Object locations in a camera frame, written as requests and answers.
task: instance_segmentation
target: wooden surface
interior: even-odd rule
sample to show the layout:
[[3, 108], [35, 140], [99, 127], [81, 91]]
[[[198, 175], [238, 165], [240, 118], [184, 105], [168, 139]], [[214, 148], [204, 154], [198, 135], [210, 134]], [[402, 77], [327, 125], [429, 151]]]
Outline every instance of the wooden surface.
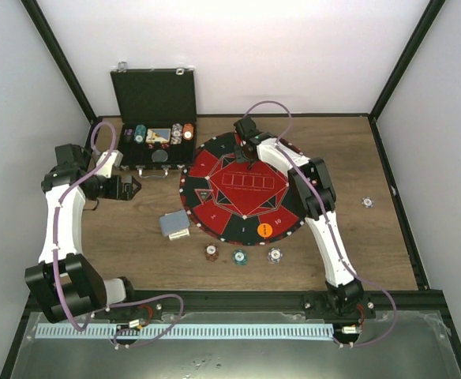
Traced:
[[[117, 130], [122, 123], [109, 119]], [[234, 118], [199, 118], [197, 143], [233, 129]], [[285, 118], [256, 118], [258, 127], [280, 133]], [[322, 157], [334, 183], [338, 225], [357, 272], [391, 290], [416, 284], [366, 118], [295, 118], [286, 139], [307, 156]], [[97, 145], [109, 146], [102, 129]], [[84, 212], [83, 250], [97, 271], [110, 279], [127, 276], [138, 289], [324, 290], [324, 266], [305, 225], [279, 242], [246, 248], [248, 264], [232, 261], [236, 246], [211, 238], [191, 224], [190, 237], [169, 241], [160, 234], [159, 217], [182, 209], [179, 171], [166, 179], [140, 179], [132, 201], [101, 200]], [[362, 198], [374, 200], [372, 208]], [[86, 208], [91, 208], [89, 201]], [[219, 259], [206, 261], [204, 247], [215, 243]], [[277, 265], [267, 260], [273, 246], [283, 250]]]

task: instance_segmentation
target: white poker chip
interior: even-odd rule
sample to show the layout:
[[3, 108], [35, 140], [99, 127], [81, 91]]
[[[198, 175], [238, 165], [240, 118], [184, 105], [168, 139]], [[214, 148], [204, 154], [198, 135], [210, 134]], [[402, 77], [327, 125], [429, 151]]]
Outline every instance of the white poker chip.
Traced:
[[365, 208], [372, 208], [374, 205], [374, 201], [370, 197], [364, 197], [362, 199], [362, 205], [364, 205]]
[[268, 261], [271, 263], [278, 263], [283, 257], [283, 253], [280, 249], [272, 248], [268, 251]]
[[216, 247], [214, 245], [206, 247], [206, 253], [213, 255], [214, 253], [216, 253]]

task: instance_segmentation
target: poker chip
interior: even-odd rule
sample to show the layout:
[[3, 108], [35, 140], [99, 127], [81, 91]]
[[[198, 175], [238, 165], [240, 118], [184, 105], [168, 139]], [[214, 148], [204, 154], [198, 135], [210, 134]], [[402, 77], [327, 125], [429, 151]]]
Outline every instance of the poker chip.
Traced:
[[183, 138], [186, 140], [191, 140], [193, 138], [193, 125], [185, 124], [183, 126]]
[[134, 135], [134, 130], [132, 130], [132, 129], [124, 130], [124, 132], [123, 132], [124, 141], [125, 142], [131, 142], [131, 140], [133, 139], [133, 135]]
[[134, 131], [134, 140], [140, 144], [144, 142], [144, 139], [146, 137], [146, 126], [144, 125], [138, 125], [136, 126], [136, 130]]
[[374, 201], [370, 197], [364, 197], [362, 199], [362, 205], [364, 205], [365, 208], [372, 208], [374, 205]]
[[171, 137], [171, 144], [181, 144], [182, 138], [181, 137]]
[[210, 262], [214, 262], [218, 259], [218, 249], [215, 245], [206, 246], [206, 259]]
[[278, 263], [283, 257], [283, 253], [280, 249], [273, 247], [268, 251], [269, 263]]
[[246, 265], [246, 262], [248, 261], [245, 251], [241, 249], [234, 251], [232, 259], [234, 260], [235, 264], [241, 266]]

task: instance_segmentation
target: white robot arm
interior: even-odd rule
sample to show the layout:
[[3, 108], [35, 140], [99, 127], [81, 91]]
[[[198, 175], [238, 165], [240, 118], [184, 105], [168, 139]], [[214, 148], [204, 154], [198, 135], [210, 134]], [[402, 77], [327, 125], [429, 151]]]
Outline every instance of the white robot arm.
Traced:
[[[241, 140], [241, 144], [234, 148], [236, 160], [250, 164], [260, 160], [270, 164], [288, 177], [290, 187], [293, 187], [294, 193], [298, 195], [298, 214], [305, 217], [305, 222], [317, 242], [324, 262], [329, 301], [333, 308], [339, 313], [354, 308], [354, 304], [362, 299], [362, 284], [353, 275], [355, 270], [351, 266], [339, 233], [335, 215], [335, 191], [324, 161], [320, 158], [309, 159], [277, 142], [276, 137], [270, 133], [260, 132], [251, 118], [243, 118], [234, 126]], [[317, 189], [324, 202], [328, 220], [322, 217], [323, 212], [318, 200], [284, 154], [289, 156], [291, 162]]]
[[[103, 280], [84, 258], [81, 247], [81, 217], [87, 198], [127, 201], [141, 189], [141, 184], [131, 175], [123, 180], [119, 175], [112, 175], [113, 167], [117, 167], [122, 159], [119, 151], [104, 152], [97, 166], [107, 154], [111, 156], [106, 163], [89, 179], [70, 190], [62, 206], [59, 202], [62, 195], [86, 175], [87, 164], [81, 148], [72, 144], [55, 148], [57, 166], [43, 180], [42, 188], [48, 205], [47, 232], [39, 263], [25, 270], [25, 282], [50, 322], [66, 319], [62, 302], [67, 304], [73, 316], [78, 316], [122, 302], [132, 294], [132, 286], [125, 277]], [[58, 220], [55, 221], [56, 209]], [[54, 246], [54, 240], [58, 241], [57, 246]], [[60, 277], [69, 277], [65, 280], [68, 283], [62, 285], [63, 300], [54, 291], [55, 247], [58, 248]]]

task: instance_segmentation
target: purple cable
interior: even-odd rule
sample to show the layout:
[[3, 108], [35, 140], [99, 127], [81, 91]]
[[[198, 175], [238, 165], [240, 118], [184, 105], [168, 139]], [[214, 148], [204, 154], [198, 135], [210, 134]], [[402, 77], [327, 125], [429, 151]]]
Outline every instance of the purple cable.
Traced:
[[[363, 343], [356, 343], [354, 344], [353, 347], [364, 347], [364, 346], [369, 346], [369, 345], [372, 345], [378, 341], [381, 341], [383, 338], [387, 337], [391, 332], [392, 330], [394, 329], [395, 327], [395, 324], [397, 323], [397, 317], [398, 317], [398, 314], [397, 314], [397, 305], [395, 304], [395, 301], [394, 301], [394, 298], [392, 297], [392, 295], [390, 295], [390, 293], [384, 288], [382, 287], [380, 284], [378, 283], [374, 283], [373, 281], [371, 280], [367, 280], [367, 279], [364, 279], [364, 278], [361, 278], [356, 272], [354, 272], [350, 266], [345, 262], [345, 260], [343, 259], [343, 255], [341, 254], [341, 250], [339, 249], [339, 244], [337, 242], [337, 239], [335, 237], [335, 234], [334, 234], [334, 231], [332, 230], [332, 225], [330, 224], [330, 221], [328, 219], [328, 216], [327, 216], [327, 211], [325, 209], [325, 206], [324, 206], [324, 202], [322, 201], [322, 198], [320, 197], [320, 194], [318, 193], [317, 189], [311, 184], [311, 182], [309, 181], [309, 179], [302, 173], [302, 171], [295, 165], [294, 161], [288, 156], [288, 154], [286, 154], [281, 148], [279, 148], [279, 140], [281, 138], [283, 138], [283, 136], [290, 130], [290, 128], [292, 127], [292, 124], [293, 124], [293, 120], [292, 120], [292, 114], [290, 113], [290, 111], [288, 110], [287, 107], [285, 107], [283, 104], [281, 103], [278, 103], [277, 101], [274, 101], [274, 100], [264, 100], [264, 101], [260, 101], [259, 103], [253, 105], [250, 109], [248, 109], [248, 111], [245, 113], [245, 116], [248, 115], [248, 113], [253, 110], [255, 107], [261, 105], [261, 104], [264, 104], [264, 103], [272, 103], [272, 104], [276, 104], [276, 105], [279, 105], [280, 107], [282, 107], [288, 114], [288, 127], [285, 129], [285, 131], [283, 133], [281, 133], [277, 138], [276, 138], [276, 142], [275, 142], [275, 148], [276, 150], [278, 150], [279, 152], [281, 152], [281, 154], [287, 159], [287, 161], [292, 165], [292, 167], [294, 168], [294, 170], [298, 173], [298, 175], [302, 178], [302, 180], [304, 181], [304, 183], [306, 183], [306, 185], [309, 187], [309, 189], [311, 190], [311, 192], [313, 193], [313, 195], [315, 196], [315, 198], [317, 199], [318, 201], [318, 204], [320, 204], [320, 209], [322, 210], [322, 213], [324, 215], [324, 218], [325, 218], [325, 223], [327, 224], [328, 226], [328, 229], [329, 229], [329, 232], [331, 233], [331, 237], [332, 237], [332, 241], [334, 242], [334, 247], [335, 247], [335, 250], [337, 251], [338, 253], [338, 256], [339, 256], [339, 259], [341, 260], [341, 263], [343, 264], [344, 268], [356, 279], [356, 280], [360, 280], [361, 282], [363, 283], [367, 283], [368, 285], [370, 286], [373, 286], [375, 288], [377, 288], [378, 290], [380, 290], [381, 292], [384, 293], [385, 296], [387, 296], [388, 300], [390, 301], [390, 304], [392, 305], [392, 309], [393, 309], [393, 312], [394, 312], [394, 318], [392, 320], [392, 324], [390, 325], [390, 328], [388, 328], [388, 330], [383, 333], [381, 336], [377, 337], [376, 339], [374, 340], [371, 340], [371, 341], [368, 341], [368, 342], [363, 342]], [[333, 337], [333, 340], [334, 342], [336, 342], [338, 345], [341, 345], [341, 343], [335, 338]]]
[[[145, 342], [140, 342], [140, 343], [134, 343], [132, 345], [129, 345], [129, 347], [141, 347], [141, 346], [146, 346], [149, 345], [150, 343], [154, 343], [157, 340], [160, 340], [162, 337], [164, 337], [168, 332], [171, 331], [172, 328], [180, 321], [183, 315], [183, 299], [178, 296], [177, 294], [165, 294], [165, 295], [160, 295], [160, 296], [155, 296], [154, 298], [147, 298], [146, 300], [140, 300], [137, 302], [123, 302], [121, 304], [112, 304], [110, 305], [110, 308], [122, 308], [125, 306], [140, 306], [141, 304], [146, 304], [147, 302], [156, 302], [157, 300], [162, 300], [163, 298], [176, 298], [180, 302], [180, 310], [178, 311], [178, 316], [176, 319], [169, 325], [166, 330], [163, 332], [159, 333], [157, 336], [153, 337], [151, 340], [145, 341]], [[113, 336], [113, 343], [115, 346], [119, 346], [117, 342], [118, 336], [120, 336], [122, 333], [127, 332], [129, 330], [136, 330], [133, 328], [124, 328], [121, 330], [118, 330], [114, 336]]]
[[[97, 149], [96, 149], [96, 141], [95, 141], [97, 131], [101, 127], [103, 127], [104, 125], [109, 126], [110, 129], [111, 129], [110, 151], [114, 150], [114, 146], [115, 146], [116, 138], [117, 138], [116, 131], [114, 130], [114, 126], [112, 124], [110, 124], [109, 122], [102, 121], [99, 124], [97, 124], [97, 126], [92, 131], [92, 135], [90, 137], [91, 146], [92, 146], [92, 149], [94, 151], [97, 151]], [[69, 186], [69, 188], [66, 189], [66, 191], [64, 191], [64, 193], [58, 199], [59, 206], [55, 207], [55, 210], [54, 210], [54, 226], [53, 226], [53, 243], [54, 243], [54, 245], [58, 246], [58, 218], [59, 218], [59, 215], [60, 215], [60, 208], [62, 207], [62, 203], [63, 203], [64, 199], [69, 194], [69, 192], [71, 192], [73, 189], [78, 187], [82, 182], [84, 182], [85, 180], [90, 178], [92, 175], [94, 175], [98, 170], [100, 170], [100, 168], [106, 164], [106, 162], [110, 159], [110, 157], [111, 157], [111, 154], [106, 154], [106, 156], [103, 159], [103, 162], [101, 162], [99, 165], [94, 167], [94, 169], [91, 170], [90, 172], [88, 172], [86, 175], [84, 175], [83, 177], [76, 180], [75, 183], [73, 183], [71, 186]], [[78, 332], [83, 332], [87, 328], [88, 322], [90, 322], [90, 315], [87, 316], [87, 319], [85, 320], [85, 322], [83, 323], [82, 326], [80, 326], [76, 322], [76, 320], [74, 319], [74, 316], [71, 313], [71, 310], [69, 309], [69, 306], [67, 305], [66, 297], [65, 297], [64, 291], [62, 289], [60, 272], [58, 270], [58, 248], [53, 249], [52, 253], [53, 253], [53, 267], [54, 267], [53, 269], [54, 269], [55, 289], [57, 290], [58, 300], [60, 301], [62, 309], [64, 310], [64, 314], [66, 315], [67, 320], [69, 321], [69, 323]]]

